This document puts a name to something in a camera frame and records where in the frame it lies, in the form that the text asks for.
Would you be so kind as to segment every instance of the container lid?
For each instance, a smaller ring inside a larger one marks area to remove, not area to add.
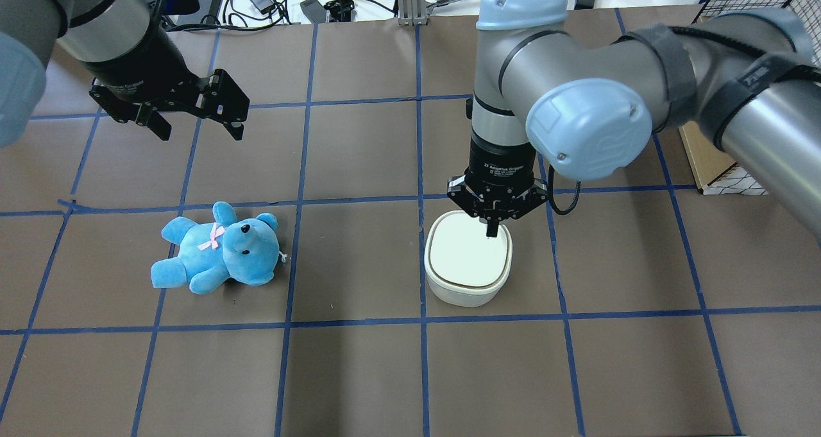
[[[509,256],[507,229],[495,238],[485,236],[487,226],[463,211],[448,212],[431,229],[430,267],[446,282],[466,287],[487,287],[504,275]]]

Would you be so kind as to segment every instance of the grid square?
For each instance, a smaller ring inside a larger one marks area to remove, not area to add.
[[[302,208],[293,320],[419,316],[416,201]]]
[[[618,19],[612,9],[568,12],[565,31],[588,49],[608,46],[622,35]]]
[[[314,107],[305,198],[417,195],[416,104]]]
[[[167,142],[145,127],[100,118],[77,188],[78,203],[97,208],[179,204],[196,118],[182,113],[162,116],[173,127]]]
[[[55,46],[46,67],[46,89],[32,116],[85,115],[97,112],[88,94],[94,77],[61,46]]]
[[[448,179],[464,174],[471,132],[470,119],[464,115],[464,99],[422,102],[425,194],[446,193]]]
[[[288,299],[288,278],[291,275],[296,207],[237,208],[237,217],[255,218],[270,212],[278,220],[276,238],[283,253],[289,256],[285,264],[277,264],[273,281],[261,287],[250,287],[228,280],[211,294],[196,295],[187,287],[166,291],[162,303],[162,324],[223,324],[284,322]],[[183,214],[197,223],[214,221],[210,209],[187,211]]]
[[[821,428],[821,314],[711,318],[742,431],[813,435]]]
[[[93,123],[30,121],[19,141],[0,151],[0,211],[59,209],[56,201],[69,198]]]
[[[422,435],[419,325],[294,329],[282,435]]]
[[[561,321],[429,323],[431,435],[576,435]]]
[[[675,193],[710,307],[821,304],[821,252],[771,196]]]
[[[168,257],[160,214],[74,215],[54,258],[37,328],[152,326],[159,290],[149,270]]]
[[[3,388],[3,393],[6,393],[6,384],[12,375],[21,341],[23,336],[0,336],[0,387]]]
[[[28,326],[62,216],[0,218],[0,329]]]
[[[226,69],[252,105],[305,101],[313,31],[291,25],[256,34],[221,33],[214,67]]]
[[[668,192],[582,194],[554,221],[569,311],[698,309]]]
[[[203,121],[185,202],[296,200],[304,127],[304,108],[250,110],[242,141]]]
[[[138,435],[273,435],[282,329],[161,332]]]
[[[459,209],[454,202],[425,200],[425,242],[434,221],[445,212]],[[511,273],[505,286],[490,302],[468,308],[442,302],[425,282],[428,317],[451,315],[558,314],[562,312],[556,289],[556,271],[550,246],[550,230],[544,208],[506,224],[513,238]]]
[[[659,153],[656,151],[653,139],[650,139],[645,149],[639,153],[639,156],[633,162],[625,167],[619,167],[613,171],[613,174],[604,177],[604,179],[582,182],[581,187],[636,187],[664,184],[664,171],[659,161]],[[558,189],[574,189],[575,181],[556,173],[554,185]]]
[[[698,16],[701,7],[701,4],[628,7],[619,9],[619,14],[625,30],[633,31],[658,22],[668,26],[689,26]]]
[[[129,435],[151,334],[29,338],[0,436]]]
[[[667,129],[660,133],[658,137],[671,182],[674,185],[695,186],[693,170],[690,169],[690,160],[687,159],[687,151],[684,150],[681,133],[675,129]]]
[[[433,17],[419,29],[423,95],[473,93],[476,19],[474,15]]]
[[[587,435],[730,435],[701,317],[572,320]]]
[[[351,44],[352,37],[360,45],[341,46]],[[395,19],[319,25],[313,101],[413,95],[416,95],[414,28],[402,27]]]

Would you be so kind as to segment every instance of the teddy bear leg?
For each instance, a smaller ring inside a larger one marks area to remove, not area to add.
[[[182,239],[185,238],[185,233],[196,225],[197,223],[195,221],[188,218],[173,218],[172,221],[162,227],[160,235],[173,244],[181,244]]]
[[[191,279],[189,288],[194,294],[208,294],[223,284],[231,276],[226,268],[214,267],[197,273]]]
[[[155,262],[151,267],[151,284],[155,288],[176,288],[187,282],[185,265],[178,257]]]

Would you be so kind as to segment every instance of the blue tape grid line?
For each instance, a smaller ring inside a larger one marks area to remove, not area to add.
[[[211,49],[211,60],[208,63],[209,71],[213,71],[214,64],[217,62],[217,49],[219,48],[220,31],[214,34],[214,45]],[[194,136],[191,138],[191,147],[188,155],[188,163],[185,165],[185,177],[182,179],[182,188],[180,189],[180,202],[176,208],[176,215],[181,216],[183,212],[183,205],[185,204],[185,197],[188,195],[188,183],[191,178],[191,169],[194,167],[194,156],[197,151],[197,142],[199,141],[199,130],[202,127],[202,118],[197,118],[196,126],[194,127]],[[168,258],[174,256],[175,245],[168,246]],[[143,403],[146,401],[146,390],[149,385],[149,377],[151,375],[151,365],[153,363],[153,353],[157,345],[157,335],[159,334],[160,320],[162,319],[162,306],[165,303],[166,290],[163,288],[159,291],[157,300],[157,310],[155,312],[155,320],[151,327],[151,340],[149,341],[149,352],[146,355],[146,367],[143,370],[143,379],[140,382],[140,393],[137,395],[137,405],[134,410],[134,420],[131,423],[131,437],[137,437],[137,432],[140,429],[140,419],[142,417]]]
[[[821,305],[784,305],[771,307],[727,307],[707,309],[710,315],[744,315],[744,314],[793,314],[821,312]],[[652,319],[665,317],[701,317],[701,309],[674,309],[673,311],[633,311],[633,312],[570,312],[568,314],[508,314],[508,315],[451,315],[427,316],[425,323],[489,323],[521,322],[545,320],[616,320],[616,319]],[[332,328],[343,326],[382,326],[396,324],[419,324],[422,317],[352,319],[352,320],[316,320],[291,322],[292,329]],[[237,331],[244,329],[284,329],[285,322],[264,323],[211,323],[211,324],[172,324],[161,325],[159,332],[188,331]],[[106,334],[106,332],[152,332],[154,326],[102,326],[72,328],[32,328],[0,329],[0,336],[21,336],[29,334]]]
[[[325,101],[286,101],[285,103],[254,103],[249,105],[249,109],[259,108],[302,108],[302,107],[327,107],[331,105],[361,105],[366,103],[395,103],[395,101],[428,101],[428,100],[458,100],[469,98],[469,93],[452,93],[444,95],[422,95],[417,92],[414,97],[392,97],[392,98],[357,98],[352,100],[325,100]],[[53,116],[32,116],[32,121],[53,121],[54,119],[77,119],[77,118],[97,118],[105,116],[105,112],[99,110],[97,113],[82,113],[78,115],[53,115]]]
[[[539,154],[539,172],[541,172],[542,178],[546,178],[545,159],[542,158],[541,154]],[[573,337],[570,327],[570,315],[567,311],[567,300],[565,299],[564,291],[562,289],[562,273],[559,270],[559,261],[558,256],[556,254],[557,239],[556,227],[554,225],[554,213],[552,212],[550,205],[548,203],[545,204],[545,210],[546,218],[548,218],[548,229],[550,232],[550,249],[552,253],[552,258],[554,259],[554,270],[556,271],[556,288],[559,296],[559,307],[562,309],[562,323],[564,325],[565,349],[567,350],[567,367],[570,373],[570,384],[573,392],[575,422],[578,426],[579,435],[584,437],[584,435],[586,435],[586,432],[584,432],[584,413],[581,409],[581,392],[579,391],[579,376],[577,373],[577,368],[575,367],[575,354],[573,353]]]
[[[416,189],[419,200],[419,336],[422,362],[422,435],[430,437],[428,387],[428,302],[425,294],[425,172],[422,139],[422,46],[419,24],[414,25],[416,45]]]
[[[613,11],[616,14],[616,20],[618,20],[619,29],[622,31],[622,34],[627,34],[627,30],[624,26],[624,20],[622,19],[621,10],[614,9]],[[690,267],[690,274],[692,275],[693,285],[695,287],[695,293],[696,296],[698,296],[698,306],[700,306],[701,314],[704,318],[704,326],[707,330],[707,339],[709,340],[710,349],[713,353],[713,361],[715,362],[716,372],[718,373],[718,381],[721,384],[722,393],[724,393],[724,401],[727,404],[727,413],[730,416],[732,430],[736,435],[741,435],[741,425],[738,422],[736,408],[732,402],[730,387],[727,384],[727,375],[724,372],[724,365],[721,361],[721,354],[718,351],[718,343],[716,342],[715,332],[713,332],[713,323],[710,321],[710,313],[707,310],[707,302],[706,299],[704,299],[704,293],[701,289],[701,281],[698,279],[698,271],[695,267],[695,260],[693,259],[692,249],[690,249],[690,241],[687,239],[687,231],[684,227],[684,220],[681,217],[681,210],[678,207],[678,200],[675,197],[675,188],[670,178],[670,170],[668,169],[668,165],[666,165],[666,159],[664,158],[664,151],[662,150],[662,145],[659,142],[659,136],[653,135],[653,143],[656,147],[657,154],[659,154],[659,161],[662,165],[662,172],[664,173],[664,181],[668,186],[670,202],[672,204],[673,212],[675,214],[675,221],[678,224],[678,230],[681,235],[681,242],[684,245],[685,254],[687,256],[687,264]]]
[[[672,188],[680,191],[680,189],[695,189],[695,185],[674,185]],[[632,187],[590,187],[582,188],[581,192],[586,194],[596,193],[623,193],[631,191],[667,191],[669,189],[666,185],[639,185]],[[572,194],[574,189],[556,189],[556,194]],[[448,197],[444,193],[423,194],[425,200],[445,200]],[[285,201],[250,201],[232,203],[235,208],[269,208],[274,206],[302,206],[306,204],[344,204],[344,203],[379,203],[390,201],[417,201],[418,194],[395,195],[395,196],[363,196],[352,198],[320,198],[319,200],[285,200]],[[58,204],[68,207],[70,204],[67,200],[58,200]],[[195,203],[182,205],[183,211],[192,211],[199,209],[211,209],[213,204]],[[152,208],[94,208],[91,206],[84,206],[81,204],[74,204],[73,214],[149,214],[149,212],[173,212],[180,210],[180,206],[156,206]],[[20,217],[20,216],[59,216],[63,214],[61,210],[44,210],[44,211],[11,211],[0,212],[2,217]]]
[[[8,400],[12,396],[12,388],[14,387],[14,382],[17,378],[17,372],[20,370],[20,363],[23,360],[23,353],[26,351],[26,345],[29,343],[31,330],[33,326],[35,326],[35,318],[37,318],[37,311],[40,306],[40,301],[41,299],[43,299],[43,293],[46,289],[46,282],[49,281],[49,274],[51,273],[52,265],[54,264],[54,257],[56,256],[56,251],[60,247],[60,242],[62,241],[62,236],[65,233],[65,227],[68,225],[68,219],[70,217],[71,208],[65,211],[65,214],[62,216],[62,225],[60,226],[58,235],[56,235],[56,239],[54,240],[54,247],[52,247],[52,252],[49,256],[49,261],[47,262],[46,268],[43,271],[43,278],[40,279],[40,286],[37,288],[37,296],[35,297],[35,303],[33,303],[31,312],[29,314],[29,322],[26,324],[26,332],[24,332],[23,334],[23,339],[20,342],[20,348],[17,349],[17,357],[14,360],[12,373],[11,375],[9,375],[8,382],[6,383],[6,391],[3,393],[3,401],[0,402],[0,422],[3,421],[3,415],[6,413],[6,406],[8,405]]]
[[[296,265],[299,258],[300,227],[302,224],[302,199],[305,196],[305,166],[308,163],[308,141],[310,138],[311,97],[314,93],[314,66],[316,66],[317,37],[319,25],[314,25],[310,46],[310,68],[308,69],[308,91],[305,95],[305,125],[302,129],[302,160],[300,162],[300,183],[296,202],[296,219],[294,220],[294,241],[291,247],[291,274],[288,277],[288,300],[285,306],[284,334],[282,334],[282,355],[279,364],[279,388],[276,392],[276,416],[273,434],[282,435],[282,410],[285,407],[285,378],[288,368],[288,348],[291,344],[291,320],[294,311],[294,291],[296,289]]]
[[[97,133],[97,125],[100,124],[100,116],[103,115],[103,107],[97,107],[97,113],[94,115],[94,122],[91,123],[91,131],[89,133],[89,138],[85,142],[85,148],[83,150],[83,156],[80,159],[80,165],[77,167],[77,175],[74,176],[74,183],[71,184],[71,196],[73,197],[74,194],[77,193],[77,187],[80,186],[80,177],[83,174],[83,168],[85,167],[85,161],[89,158],[89,151],[91,150],[91,142],[94,141],[94,135]]]
[[[616,20],[624,33],[624,21],[619,9],[614,10]],[[211,66],[214,68],[214,60],[217,53],[217,45],[219,34],[217,33],[214,40],[214,50],[211,57]],[[573,388],[575,411],[577,412],[577,422],[579,432],[584,435],[583,413],[581,410],[580,393],[578,389],[577,372],[575,372],[575,358],[572,350],[571,330],[569,320],[603,320],[603,319],[621,319],[621,318],[649,318],[649,317],[678,317],[678,316],[701,316],[706,323],[707,335],[709,335],[709,342],[713,351],[713,358],[716,362],[716,370],[718,370],[719,381],[724,391],[725,400],[727,402],[727,410],[731,417],[733,431],[736,434],[741,434],[741,426],[739,426],[735,408],[732,403],[731,394],[727,385],[726,375],[722,367],[721,358],[718,352],[718,344],[716,344],[715,334],[713,334],[712,323],[709,315],[726,315],[726,314],[768,314],[768,313],[794,313],[794,312],[821,312],[821,305],[789,305],[789,306],[769,306],[769,307],[741,307],[741,308],[707,308],[706,300],[701,292],[700,281],[698,281],[698,273],[695,268],[695,261],[690,250],[689,241],[687,240],[686,230],[681,212],[678,208],[677,199],[675,198],[675,191],[681,189],[694,189],[694,185],[672,185],[669,170],[666,166],[662,147],[659,139],[654,136],[654,144],[656,146],[657,154],[662,164],[666,185],[648,185],[636,187],[598,187],[598,188],[584,188],[584,193],[608,193],[608,192],[625,192],[625,191],[668,191],[672,206],[675,212],[675,218],[679,225],[682,242],[685,247],[688,264],[694,280],[695,290],[698,294],[698,302],[700,302],[700,309],[681,309],[681,311],[636,311],[636,312],[595,312],[595,313],[569,313],[566,307],[566,300],[563,295],[560,271],[557,265],[556,255],[556,236],[554,229],[554,221],[552,221],[552,214],[548,209],[548,226],[551,233],[552,257],[554,257],[554,265],[556,268],[557,290],[559,293],[560,306],[562,308],[561,314],[511,314],[511,315],[488,315],[488,316],[444,316],[444,317],[428,317],[426,314],[425,303],[425,270],[423,269],[423,248],[425,242],[423,238],[423,230],[419,233],[419,275],[420,275],[420,317],[419,318],[398,318],[398,319],[363,319],[363,320],[328,320],[328,321],[310,321],[310,322],[292,322],[292,307],[294,285],[296,281],[296,258],[298,253],[299,229],[301,206],[305,204],[328,204],[328,203],[364,203],[364,202],[381,202],[381,201],[412,201],[419,202],[419,224],[420,228],[423,224],[423,200],[431,200],[432,198],[446,198],[445,194],[423,194],[423,160],[422,160],[422,122],[421,122],[421,108],[422,101],[428,100],[448,100],[468,98],[469,94],[452,94],[452,95],[438,95],[438,96],[423,96],[421,92],[421,57],[419,48],[419,27],[416,27],[416,95],[408,98],[376,98],[376,99],[360,99],[360,100],[343,100],[343,101],[311,101],[310,96],[313,87],[314,77],[314,61],[316,60],[316,43],[317,43],[317,27],[314,25],[314,38],[311,48],[310,61],[310,76],[308,83],[308,95],[304,103],[279,103],[270,105],[252,105],[252,108],[269,108],[269,107],[305,107],[305,127],[303,136],[303,153],[302,162],[300,165],[300,193],[296,201],[282,201],[276,203],[258,202],[258,203],[238,203],[235,206],[297,206],[296,224],[294,232],[292,261],[291,261],[291,275],[289,279],[287,314],[285,315],[285,322],[275,323],[229,323],[229,324],[199,324],[199,325],[168,325],[162,326],[160,324],[162,305],[164,304],[165,291],[162,290],[158,298],[157,311],[155,313],[155,323],[153,326],[121,326],[121,327],[92,327],[92,328],[58,328],[58,329],[35,329],[33,328],[33,321],[38,311],[39,302],[44,294],[45,285],[53,265],[53,261],[58,251],[68,220],[73,214],[134,214],[135,212],[172,212],[182,214],[184,210],[193,209],[210,209],[209,204],[191,204],[185,205],[185,194],[187,194],[188,180],[190,179],[190,172],[194,160],[194,152],[196,151],[197,139],[199,136],[199,128],[201,121],[198,119],[196,130],[194,131],[194,138],[191,144],[191,151],[185,172],[185,180],[181,191],[180,204],[177,206],[168,206],[160,208],[145,208],[145,209],[95,209],[86,206],[81,206],[76,203],[61,200],[59,204],[65,207],[62,210],[44,210],[44,211],[20,211],[20,212],[0,212],[0,217],[29,217],[29,216],[52,216],[63,215],[62,226],[56,237],[53,251],[47,262],[44,270],[44,276],[38,288],[38,293],[33,303],[32,311],[30,312],[30,319],[26,329],[0,329],[0,335],[22,335],[20,348],[18,349],[17,358],[15,358],[12,373],[9,376],[8,384],[6,384],[5,392],[3,393],[3,401],[0,403],[0,420],[3,419],[6,406],[8,405],[11,396],[12,388],[17,378],[17,373],[21,365],[24,350],[30,336],[41,334],[85,334],[86,332],[97,332],[98,334],[105,334],[106,332],[151,332],[152,338],[149,344],[149,352],[146,359],[146,370],[144,370],[144,378],[140,388],[140,396],[138,397],[138,406],[135,409],[135,419],[132,426],[132,436],[136,435],[140,414],[141,405],[144,401],[144,394],[146,393],[147,382],[150,373],[150,366],[153,360],[153,349],[155,349],[156,336],[159,332],[185,332],[185,331],[213,331],[213,330],[241,330],[241,329],[283,329],[285,331],[284,346],[282,347],[282,367],[280,370],[280,382],[278,391],[278,409],[276,409],[276,434],[281,434],[282,425],[282,406],[284,405],[284,387],[285,387],[285,368],[287,367],[287,349],[288,340],[290,338],[291,329],[311,329],[323,327],[342,327],[342,326],[374,326],[374,325],[393,325],[393,324],[420,324],[421,327],[421,343],[422,343],[422,390],[423,390],[423,420],[425,421],[425,435],[429,435],[429,413],[428,413],[428,381],[427,381],[427,336],[426,326],[428,323],[486,323],[486,322],[505,322],[505,321],[536,321],[536,320],[562,320],[565,326],[566,348],[568,355],[568,363],[571,370],[571,385]],[[365,103],[392,103],[392,101],[416,101],[417,103],[417,150],[418,150],[418,189],[416,196],[382,196],[382,197],[364,197],[364,198],[328,198],[327,200],[303,200],[303,192],[305,185],[305,164],[307,156],[308,130],[310,122],[310,108],[313,106],[329,106],[329,105],[351,105],[351,104],[365,104]],[[76,118],[94,118],[94,123],[87,139],[85,150],[78,166],[76,178],[71,188],[71,194],[76,193],[82,175],[83,167],[87,160],[90,147],[96,132],[99,118],[103,115],[100,109],[93,114],[78,114],[78,115],[64,115],[64,116],[35,116],[33,121],[52,121],[52,119],[76,119]],[[542,177],[545,177],[545,167],[540,159],[539,165],[542,170]],[[557,194],[570,194],[573,189],[557,189]],[[169,249],[169,256],[174,252],[173,245]]]

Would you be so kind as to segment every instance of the black strap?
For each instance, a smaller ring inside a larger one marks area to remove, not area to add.
[[[663,24],[653,24],[631,31],[616,42],[636,39],[648,46],[659,59],[664,72],[666,92],[670,108],[666,120],[653,131],[657,133],[668,125],[681,125],[690,118],[695,107],[697,84],[692,66],[682,66],[690,62],[690,54],[681,39]]]
[[[701,111],[700,125],[704,132],[713,134],[713,145],[724,151],[722,136],[733,116],[773,83],[786,80],[821,82],[821,72],[798,62],[792,54],[766,53],[735,80],[724,83]]]

